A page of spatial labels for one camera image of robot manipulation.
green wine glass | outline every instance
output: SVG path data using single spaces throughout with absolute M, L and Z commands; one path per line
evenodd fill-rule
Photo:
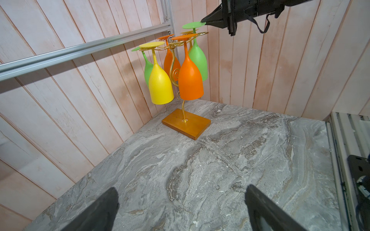
M 137 48 L 132 49 L 131 51 L 137 51 L 139 49 L 140 49 L 140 47 L 137 47 Z M 147 83 L 147 86 L 149 86 L 149 77 L 150 77 L 150 74 L 152 73 L 154 64 L 152 64 L 148 60 L 144 51 L 141 51 L 141 52 L 142 52 L 142 55 L 144 56 L 144 59 L 145 59 L 144 78 L 145 78 L 145 82 Z
M 188 23 L 182 26 L 183 29 L 193 29 L 193 33 L 195 34 L 195 30 L 198 27 L 204 26 L 206 23 L 201 22 L 193 22 Z M 198 46 L 196 42 L 196 38 L 194 39 L 194 44 L 191 50 L 189 51 L 189 57 L 193 63 L 198 67 L 199 71 L 202 74 L 202 81 L 208 79 L 208 65 L 207 65 L 207 58 L 204 55 L 202 49 Z

wooden wall panel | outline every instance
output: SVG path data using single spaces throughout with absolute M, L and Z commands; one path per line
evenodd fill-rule
M 205 2 L 206 14 L 221 3 Z M 189 0 L 172 5 L 175 28 L 206 16 L 203 1 L 192 1 L 192 15 Z M 210 100 L 320 120 L 331 110 L 366 113 L 369 71 L 359 62 L 367 59 L 369 9 L 364 0 L 314 0 L 270 16 L 266 34 L 244 28 L 249 22 L 238 23 L 235 37 L 207 26 Z M 261 28 L 265 18 L 256 18 Z
M 264 15 L 255 18 L 260 27 L 263 27 L 265 25 L 265 18 L 266 17 Z M 247 67 L 244 83 L 243 107 L 253 107 L 262 41 L 263 34 L 259 32 L 258 28 L 254 24 L 251 24 L 249 32 Z
M 16 79 L 9 79 L 0 84 L 0 108 L 3 118 L 11 121 L 18 132 L 22 132 L 28 141 L 74 182 L 93 168 Z
M 320 0 L 290 8 L 268 111 L 284 113 Z
M 55 198 L 74 185 L 71 179 L 2 117 L 0 159 Z
M 358 115 L 370 98 L 370 46 L 349 77 L 333 111 Z
M 324 119 L 332 111 L 370 39 L 370 15 L 366 13 L 369 9 L 370 1 L 351 1 L 303 117 Z
M 243 106 L 250 21 L 238 23 L 238 29 L 239 33 L 234 37 L 232 48 L 230 104 Z
M 163 21 L 157 0 L 0 0 L 0 63 Z M 0 229 L 21 230 L 157 113 L 124 45 L 1 82 Z
M 31 220 L 0 206 L 0 230 L 19 231 L 26 227 Z
M 55 198 L 0 161 L 0 203 L 28 219 L 35 219 Z
M 321 1 L 285 113 L 302 116 L 349 0 Z
M 220 103 L 230 104 L 231 72 L 234 37 L 227 28 L 219 29 L 219 99 Z
M 206 0 L 207 15 L 219 5 L 218 0 Z M 209 90 L 211 101 L 219 102 L 219 43 L 218 28 L 208 26 L 208 68 L 209 68 Z
M 269 31 L 263 35 L 255 98 L 253 102 L 253 108 L 255 109 L 267 110 L 289 10 L 288 7 L 285 7 L 285 10 L 278 18 L 271 17 L 269 19 L 271 22 Z

wine glass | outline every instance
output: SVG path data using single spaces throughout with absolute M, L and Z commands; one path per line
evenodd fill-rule
M 170 37 L 170 36 L 173 36 L 173 34 L 171 34 L 171 35 L 166 35 L 166 36 L 163 36 L 163 37 L 160 37 L 160 38 L 158 38 L 158 40 L 159 41 L 164 41 L 164 40 L 166 40 L 166 44 L 167 44 L 167 46 L 168 46 L 168 41 L 167 41 L 167 39 L 168 39 L 168 37 Z M 164 59 L 164 64 L 163 64 L 163 69 L 164 69 L 164 71 L 167 73 L 167 75 L 169 76 L 170 75 L 170 69 L 171 69 L 171 63 L 172 63 L 172 52 L 171 52 L 171 50 L 168 48 L 167 49 L 167 54 L 166 54 L 166 57 L 165 57 L 165 59 Z M 176 58 L 176 56 L 175 56 L 175 62 L 174 62 L 174 66 L 173 66 L 173 68 L 172 68 L 172 70 L 174 71 L 175 69 L 179 69 L 180 70 L 180 68 L 181 68 L 181 65 L 180 65 L 180 62 L 178 61 L 178 59 Z M 178 81 L 178 79 L 177 79 L 177 77 L 174 75 L 173 76 L 173 78 L 174 78 L 174 81 Z
M 186 41 L 198 34 L 187 34 L 172 38 L 184 42 L 185 60 L 182 63 L 179 73 L 179 91 L 183 100 L 199 99 L 204 94 L 202 74 L 198 67 L 190 59 Z
M 193 30 L 189 30 L 189 31 L 184 31 L 184 32 L 181 32 L 180 34 L 183 34 L 183 35 L 186 35 L 186 34 L 194 34 L 195 31 Z M 189 41 L 189 52 L 191 50 L 191 48 L 193 47 L 193 43 L 191 41 Z
M 137 51 L 139 49 L 140 47 L 137 47 L 137 48 L 132 49 L 131 51 Z M 149 86 L 149 77 L 150 77 L 150 73 L 152 73 L 154 65 L 148 60 L 144 51 L 141 51 L 141 52 L 145 59 L 144 78 L 145 78 L 145 82 L 147 83 L 147 86 Z
M 193 29 L 193 33 L 195 33 L 195 29 L 201 26 L 204 26 L 206 23 L 201 22 L 193 22 L 183 25 L 184 29 Z M 208 79 L 208 65 L 207 65 L 207 58 L 204 55 L 202 49 L 198 46 L 196 42 L 196 38 L 194 39 L 194 44 L 191 50 L 189 50 L 189 57 L 198 67 L 199 71 L 202 74 L 202 81 Z
M 148 86 L 152 102 L 158 105 L 169 103 L 174 99 L 171 80 L 167 73 L 158 65 L 157 57 L 155 56 L 154 48 L 163 44 L 164 42 L 152 42 L 139 45 L 140 48 L 152 50 L 153 52 L 154 65 L 149 76 Z

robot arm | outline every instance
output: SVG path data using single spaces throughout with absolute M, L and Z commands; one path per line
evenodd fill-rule
M 266 28 L 262 31 L 258 27 L 261 33 L 266 33 L 270 26 L 269 15 L 274 14 L 275 18 L 278 18 L 285 6 L 295 6 L 306 1 L 311 0 L 222 0 L 222 3 L 201 22 L 218 28 L 227 27 L 229 34 L 234 36 L 238 22 L 250 20 L 257 25 L 253 18 L 267 14 Z

black cable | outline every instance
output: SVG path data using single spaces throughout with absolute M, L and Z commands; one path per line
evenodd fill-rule
M 268 17 L 271 15 L 271 13 L 269 13 L 269 14 L 267 14 L 266 15 L 266 20 L 267 20 L 267 25 L 266 25 L 266 27 L 265 27 L 265 30 L 264 31 L 262 31 L 260 28 L 259 28 L 259 26 L 258 26 L 258 23 L 257 23 L 257 21 L 254 19 L 254 18 L 252 18 L 251 16 L 249 16 L 249 15 L 246 15 L 246 18 L 249 20 L 249 21 L 251 21 L 251 22 L 253 22 L 254 24 L 256 24 L 257 25 L 257 28 L 259 29 L 259 32 L 261 32 L 262 34 L 264 34 L 264 33 L 266 33 L 267 32 L 267 30 L 269 29 L 269 27 L 270 27 L 270 21 L 269 21 L 269 19 L 268 19 Z

